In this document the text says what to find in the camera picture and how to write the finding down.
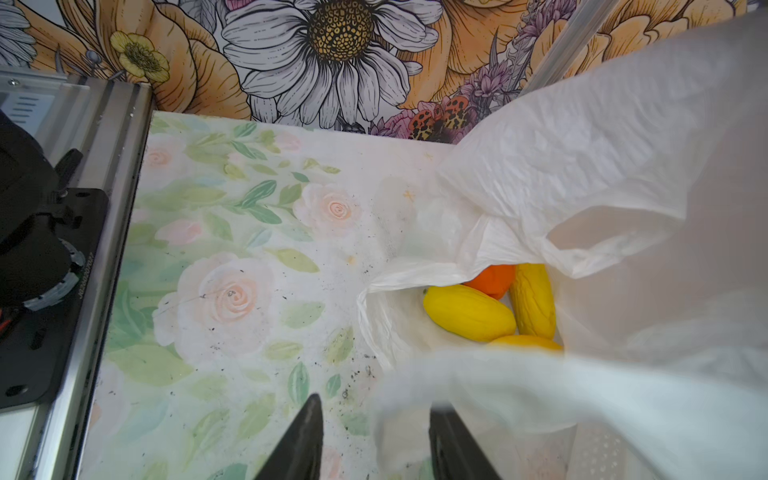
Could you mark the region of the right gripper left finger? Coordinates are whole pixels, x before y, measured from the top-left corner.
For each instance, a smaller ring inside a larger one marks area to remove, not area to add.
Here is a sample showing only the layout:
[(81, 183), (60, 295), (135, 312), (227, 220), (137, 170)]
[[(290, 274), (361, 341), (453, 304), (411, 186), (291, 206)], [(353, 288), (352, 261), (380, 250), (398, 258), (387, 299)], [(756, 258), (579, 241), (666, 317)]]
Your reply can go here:
[(321, 398), (311, 394), (267, 458), (255, 480), (318, 480), (324, 420)]

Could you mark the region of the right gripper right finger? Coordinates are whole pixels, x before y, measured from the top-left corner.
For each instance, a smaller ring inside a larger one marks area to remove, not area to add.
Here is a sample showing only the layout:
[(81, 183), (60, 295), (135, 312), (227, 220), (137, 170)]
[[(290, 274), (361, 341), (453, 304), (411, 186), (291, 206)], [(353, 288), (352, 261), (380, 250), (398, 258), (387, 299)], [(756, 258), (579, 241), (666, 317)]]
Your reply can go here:
[(429, 439), (435, 479), (501, 479), (455, 409), (430, 409)]

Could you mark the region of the yellow toy banana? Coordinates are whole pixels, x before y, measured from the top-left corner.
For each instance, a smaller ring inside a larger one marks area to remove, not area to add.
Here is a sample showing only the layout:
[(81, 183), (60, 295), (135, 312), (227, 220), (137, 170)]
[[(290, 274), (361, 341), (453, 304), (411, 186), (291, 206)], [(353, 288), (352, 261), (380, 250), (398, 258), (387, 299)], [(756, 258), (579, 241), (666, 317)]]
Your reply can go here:
[(488, 343), (517, 330), (510, 308), (465, 285), (427, 288), (423, 307), (436, 325), (475, 342)]

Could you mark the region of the yellow ridged toy starfruit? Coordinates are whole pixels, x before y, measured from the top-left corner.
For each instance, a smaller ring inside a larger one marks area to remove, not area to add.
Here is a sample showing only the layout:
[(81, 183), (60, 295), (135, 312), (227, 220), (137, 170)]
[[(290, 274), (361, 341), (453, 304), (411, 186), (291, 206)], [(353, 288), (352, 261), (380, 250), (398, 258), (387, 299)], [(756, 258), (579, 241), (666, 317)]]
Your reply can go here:
[(509, 294), (518, 332), (553, 340), (557, 329), (556, 307), (546, 267), (531, 263), (517, 265)]

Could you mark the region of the orange toy fruit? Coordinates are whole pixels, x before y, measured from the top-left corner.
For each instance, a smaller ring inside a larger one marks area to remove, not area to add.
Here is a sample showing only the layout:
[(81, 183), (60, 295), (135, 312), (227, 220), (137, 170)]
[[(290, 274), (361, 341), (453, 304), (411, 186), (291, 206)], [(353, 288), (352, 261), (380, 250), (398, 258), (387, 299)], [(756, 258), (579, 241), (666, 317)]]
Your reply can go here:
[(515, 276), (515, 265), (492, 265), (464, 285), (501, 300), (514, 283)]

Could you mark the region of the white plastic bag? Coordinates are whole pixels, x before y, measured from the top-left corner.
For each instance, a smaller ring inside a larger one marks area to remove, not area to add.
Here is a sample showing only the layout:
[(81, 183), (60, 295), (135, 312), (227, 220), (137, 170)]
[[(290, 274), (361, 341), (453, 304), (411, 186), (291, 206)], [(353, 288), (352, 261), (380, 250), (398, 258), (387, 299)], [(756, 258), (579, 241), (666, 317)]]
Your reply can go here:
[[(494, 349), (426, 315), (494, 264), (550, 274), (563, 353)], [(767, 13), (697, 27), (522, 96), (438, 163), (400, 253), (358, 299), (385, 370), (383, 470), (454, 406), (505, 476), (575, 428), (571, 474), (767, 475)]]

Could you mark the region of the yellow toy fruit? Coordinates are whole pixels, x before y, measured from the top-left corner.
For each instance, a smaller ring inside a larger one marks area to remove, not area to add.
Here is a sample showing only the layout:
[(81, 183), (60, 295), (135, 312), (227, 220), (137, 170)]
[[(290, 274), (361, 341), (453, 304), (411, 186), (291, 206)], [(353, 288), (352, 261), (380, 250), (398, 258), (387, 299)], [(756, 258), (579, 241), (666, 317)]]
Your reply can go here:
[(489, 347), (535, 348), (562, 352), (563, 347), (555, 341), (532, 335), (510, 335), (500, 337), (488, 343)]

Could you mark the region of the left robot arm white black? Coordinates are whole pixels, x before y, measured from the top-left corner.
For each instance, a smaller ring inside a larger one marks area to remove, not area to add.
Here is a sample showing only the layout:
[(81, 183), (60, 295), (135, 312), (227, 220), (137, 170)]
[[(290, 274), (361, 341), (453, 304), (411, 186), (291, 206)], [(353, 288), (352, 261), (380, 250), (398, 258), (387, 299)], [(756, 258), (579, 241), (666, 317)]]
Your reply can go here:
[(52, 165), (35, 138), (1, 115), (1, 307), (38, 311), (77, 285), (83, 254), (56, 233), (70, 225), (63, 204), (83, 154), (69, 150)]

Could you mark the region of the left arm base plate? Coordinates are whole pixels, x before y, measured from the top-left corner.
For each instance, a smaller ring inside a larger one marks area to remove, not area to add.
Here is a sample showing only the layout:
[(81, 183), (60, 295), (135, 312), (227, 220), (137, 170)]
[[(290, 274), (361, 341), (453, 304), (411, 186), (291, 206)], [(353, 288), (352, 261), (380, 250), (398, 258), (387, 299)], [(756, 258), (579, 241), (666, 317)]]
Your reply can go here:
[(26, 260), (1, 271), (1, 299), (18, 300), (11, 291), (21, 278), (43, 275), (42, 294), (1, 315), (1, 408), (52, 401), (61, 386), (78, 326), (83, 298), (109, 209), (99, 189), (73, 188), (54, 209), (30, 227), (38, 247), (20, 246)]

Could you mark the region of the aluminium front rail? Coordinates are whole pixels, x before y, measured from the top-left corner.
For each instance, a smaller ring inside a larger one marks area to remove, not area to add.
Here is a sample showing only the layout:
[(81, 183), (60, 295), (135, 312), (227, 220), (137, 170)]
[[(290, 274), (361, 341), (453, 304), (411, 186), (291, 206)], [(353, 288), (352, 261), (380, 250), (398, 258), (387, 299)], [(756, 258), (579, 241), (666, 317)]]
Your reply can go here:
[(1, 71), (1, 475), (73, 479), (154, 102)]

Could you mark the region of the left aluminium corner post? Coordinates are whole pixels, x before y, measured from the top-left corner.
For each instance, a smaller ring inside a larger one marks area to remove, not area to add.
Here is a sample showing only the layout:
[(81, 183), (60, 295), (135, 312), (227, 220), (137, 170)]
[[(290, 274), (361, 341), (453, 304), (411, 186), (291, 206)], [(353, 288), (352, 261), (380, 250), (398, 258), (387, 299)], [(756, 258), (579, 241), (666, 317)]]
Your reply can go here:
[(577, 54), (619, 3), (619, 0), (582, 1), (520, 95), (524, 96), (560, 81)]

